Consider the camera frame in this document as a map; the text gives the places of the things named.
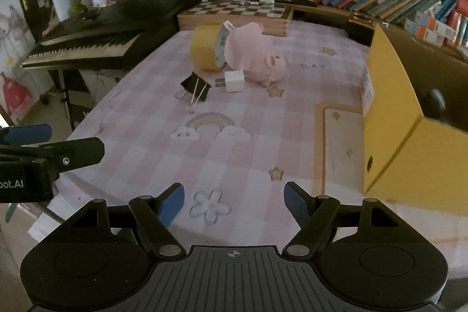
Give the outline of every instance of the black binder clip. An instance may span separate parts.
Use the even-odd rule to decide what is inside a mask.
[[[207,99],[208,91],[210,90],[211,85],[196,75],[194,72],[192,72],[192,74],[184,81],[182,81],[180,85],[182,85],[183,90],[177,92],[175,97],[177,99],[183,99],[187,93],[190,93],[192,95],[192,99],[190,100],[190,104],[186,109],[190,114],[193,114],[195,113],[195,106],[197,105],[198,101],[205,101]]]

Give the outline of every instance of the plaid pattern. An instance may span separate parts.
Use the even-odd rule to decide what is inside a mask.
[[[288,61],[276,84],[282,97],[248,80],[240,93],[213,86],[191,115],[190,96],[174,97],[193,70],[191,36],[181,31],[154,51],[79,125],[70,139],[97,136],[106,154],[99,165],[62,174],[60,195],[74,208],[92,198],[114,205],[180,182],[185,205],[170,230],[184,246],[275,244],[281,250],[299,229],[284,206],[284,184],[311,189],[315,104],[360,105],[367,47],[342,30],[294,21],[287,38],[265,36]],[[222,77],[197,74],[212,85]],[[275,167],[284,171],[282,181],[271,181]]]
[[[292,9],[274,4],[250,4],[248,2],[202,2],[180,15],[249,15],[287,19]]]

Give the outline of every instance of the plush toy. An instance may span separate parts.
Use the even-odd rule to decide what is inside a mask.
[[[284,77],[286,60],[263,36],[263,29],[261,23],[234,28],[226,40],[224,56],[232,69],[243,70],[246,78],[270,86]]]

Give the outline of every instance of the white wall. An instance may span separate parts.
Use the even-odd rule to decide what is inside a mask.
[[[19,12],[23,17],[20,0],[0,0],[0,12],[10,16],[9,5]],[[8,26],[0,21],[0,27],[8,29]],[[39,99],[39,95],[47,92],[53,85],[52,79],[45,70],[24,71],[19,67],[26,54],[34,47],[34,38],[30,31],[27,31],[22,39],[16,41],[13,36],[9,36],[4,42],[0,41],[0,72],[5,72],[9,78],[15,78],[20,84],[26,86],[33,96],[33,101]],[[3,97],[3,81],[0,79],[0,105],[5,109],[5,99]]]

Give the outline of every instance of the yellow tape roll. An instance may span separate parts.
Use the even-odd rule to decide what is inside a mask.
[[[223,24],[200,24],[190,43],[190,58],[198,68],[220,71],[224,63],[224,45],[229,30]]]

